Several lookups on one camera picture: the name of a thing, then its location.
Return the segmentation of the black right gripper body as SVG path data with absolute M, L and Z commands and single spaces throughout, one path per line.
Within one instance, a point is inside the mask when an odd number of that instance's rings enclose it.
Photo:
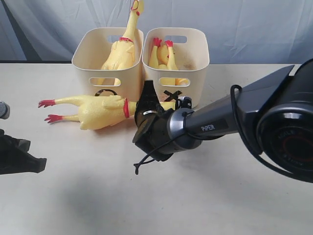
M 163 147 L 163 144 L 153 143 L 153 140 L 165 140 L 165 137 L 157 135 L 153 127 L 156 127 L 155 122 L 169 109 L 171 109 L 171 102 L 159 102 L 156 105 L 156 110 L 138 110 L 138 102 L 136 103 L 134 120 L 137 126 L 137 132 L 133 138 L 133 143 L 146 153 L 146 156 L 142 159 L 143 162 L 149 157 L 152 158 L 152 162 L 163 162 L 171 157 L 171 154 L 164 154 L 159 151 Z

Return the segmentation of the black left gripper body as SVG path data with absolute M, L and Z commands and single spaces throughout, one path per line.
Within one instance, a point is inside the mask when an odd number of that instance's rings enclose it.
M 31 141 L 17 139 L 0 130 L 0 174 L 40 173 L 45 170 L 46 158 L 28 153 Z

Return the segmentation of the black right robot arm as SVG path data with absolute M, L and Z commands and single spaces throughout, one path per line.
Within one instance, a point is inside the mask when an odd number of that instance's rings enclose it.
M 313 62 L 294 74 L 286 66 L 245 86 L 233 85 L 230 94 L 199 110 L 190 99 L 174 101 L 166 109 L 154 83 L 144 83 L 136 104 L 137 132 L 133 143 L 145 152 L 136 169 L 166 161 L 174 153 L 195 149 L 238 133 L 250 154 L 267 168 L 291 179 L 313 181 Z

